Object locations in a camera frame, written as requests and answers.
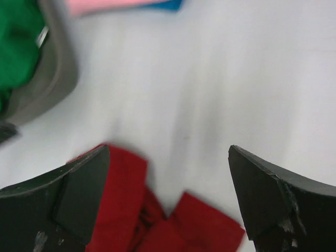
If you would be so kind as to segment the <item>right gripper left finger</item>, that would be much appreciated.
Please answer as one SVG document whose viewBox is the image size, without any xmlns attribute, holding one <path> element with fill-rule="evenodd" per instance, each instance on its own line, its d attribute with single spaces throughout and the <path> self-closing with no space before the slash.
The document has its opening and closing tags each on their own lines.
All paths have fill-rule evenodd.
<svg viewBox="0 0 336 252">
<path fill-rule="evenodd" d="M 85 251 L 109 170 L 106 145 L 1 189 L 1 251 Z"/>
</svg>

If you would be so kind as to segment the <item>grey plastic tray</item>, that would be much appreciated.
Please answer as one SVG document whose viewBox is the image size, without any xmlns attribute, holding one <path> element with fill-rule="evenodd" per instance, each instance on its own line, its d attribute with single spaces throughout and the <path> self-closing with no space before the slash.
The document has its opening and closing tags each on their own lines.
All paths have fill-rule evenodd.
<svg viewBox="0 0 336 252">
<path fill-rule="evenodd" d="M 47 37 L 32 80 L 12 92 L 1 120 L 23 125 L 35 120 L 64 100 L 76 87 L 79 69 L 70 32 L 59 1 L 38 1 Z"/>
</svg>

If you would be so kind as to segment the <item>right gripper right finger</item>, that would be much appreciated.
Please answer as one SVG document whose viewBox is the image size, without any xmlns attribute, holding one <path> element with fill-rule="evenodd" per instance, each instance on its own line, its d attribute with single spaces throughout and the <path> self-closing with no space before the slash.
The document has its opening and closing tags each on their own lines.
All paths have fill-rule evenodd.
<svg viewBox="0 0 336 252">
<path fill-rule="evenodd" d="M 256 251 L 335 251 L 335 187 L 232 145 L 230 173 Z"/>
</svg>

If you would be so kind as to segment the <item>red t shirt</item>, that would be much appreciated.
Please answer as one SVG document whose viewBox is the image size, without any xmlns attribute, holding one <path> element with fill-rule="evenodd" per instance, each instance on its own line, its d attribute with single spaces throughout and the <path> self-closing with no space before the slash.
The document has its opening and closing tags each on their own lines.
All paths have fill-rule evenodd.
<svg viewBox="0 0 336 252">
<path fill-rule="evenodd" d="M 86 251 L 239 249 L 245 230 L 238 222 L 188 192 L 166 216 L 146 185 L 147 161 L 113 145 L 109 152 L 109 172 Z"/>
</svg>

